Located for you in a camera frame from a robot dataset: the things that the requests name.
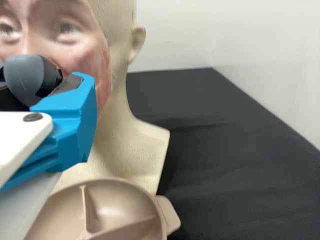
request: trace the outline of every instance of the beige plastic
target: beige plastic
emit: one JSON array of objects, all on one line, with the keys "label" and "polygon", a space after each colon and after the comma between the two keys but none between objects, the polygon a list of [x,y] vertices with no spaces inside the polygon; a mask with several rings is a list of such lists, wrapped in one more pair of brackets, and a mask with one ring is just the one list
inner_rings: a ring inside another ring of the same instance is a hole
[{"label": "beige plastic", "polygon": [[64,171],[53,193],[84,181],[116,177],[156,195],[170,132],[137,119],[128,104],[128,66],[146,39],[145,28],[136,23],[136,0],[87,2],[108,42],[112,91],[101,112],[88,162]]},{"label": "beige plastic", "polygon": [[79,183],[53,194],[27,240],[166,240],[180,219],[164,196],[122,179]]}]

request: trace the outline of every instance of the blue clamp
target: blue clamp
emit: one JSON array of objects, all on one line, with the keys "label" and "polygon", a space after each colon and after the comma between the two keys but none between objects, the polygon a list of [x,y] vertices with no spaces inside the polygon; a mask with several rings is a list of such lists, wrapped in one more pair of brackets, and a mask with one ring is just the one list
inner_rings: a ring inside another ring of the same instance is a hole
[{"label": "blue clamp", "polygon": [[97,103],[93,77],[73,72],[81,83],[71,90],[49,95],[30,112],[52,117],[53,131],[2,187],[10,189],[42,172],[63,172],[88,161],[97,128]]}]

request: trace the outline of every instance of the cheek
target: cheek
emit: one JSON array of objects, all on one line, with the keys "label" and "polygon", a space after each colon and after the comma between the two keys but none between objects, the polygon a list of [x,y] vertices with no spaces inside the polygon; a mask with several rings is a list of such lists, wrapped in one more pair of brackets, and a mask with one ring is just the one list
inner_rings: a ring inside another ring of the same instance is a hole
[{"label": "cheek", "polygon": [[63,77],[72,72],[81,72],[94,77],[95,93],[98,114],[105,105],[112,88],[112,75],[110,69],[110,55],[107,47],[80,48],[64,57],[57,57],[56,61]]},{"label": "cheek", "polygon": [[70,75],[72,72],[81,72],[101,78],[105,76],[109,65],[110,59],[107,53],[107,49],[104,50],[98,47],[79,47],[67,55],[56,56],[52,61],[61,68],[65,76]]}]

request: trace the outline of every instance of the ear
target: ear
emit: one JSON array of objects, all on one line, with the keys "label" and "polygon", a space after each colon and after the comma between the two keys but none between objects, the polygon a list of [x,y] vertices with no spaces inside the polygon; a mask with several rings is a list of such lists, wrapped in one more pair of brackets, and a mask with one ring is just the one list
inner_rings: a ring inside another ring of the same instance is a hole
[{"label": "ear", "polygon": [[134,26],[132,29],[132,49],[129,55],[129,64],[136,58],[146,41],[146,29],[142,26]]}]

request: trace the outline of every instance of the mannequin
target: mannequin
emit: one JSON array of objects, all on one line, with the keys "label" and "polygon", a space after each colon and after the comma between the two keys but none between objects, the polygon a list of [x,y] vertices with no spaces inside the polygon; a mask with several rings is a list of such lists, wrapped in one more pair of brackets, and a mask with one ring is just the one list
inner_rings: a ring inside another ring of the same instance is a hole
[{"label": "mannequin", "polygon": [[112,92],[102,110],[88,163],[65,171],[53,192],[80,181],[119,177],[156,194],[170,132],[135,118],[129,108],[128,66],[146,38],[145,29],[136,25],[136,1],[88,2],[108,42]]},{"label": "mannequin", "polygon": [[155,194],[170,132],[135,118],[129,108],[127,71],[146,38],[145,29],[136,26],[136,1],[0,0],[0,6],[2,61],[39,54],[64,77],[77,71],[95,78],[98,124],[88,163],[65,171],[53,193],[118,177]]}]

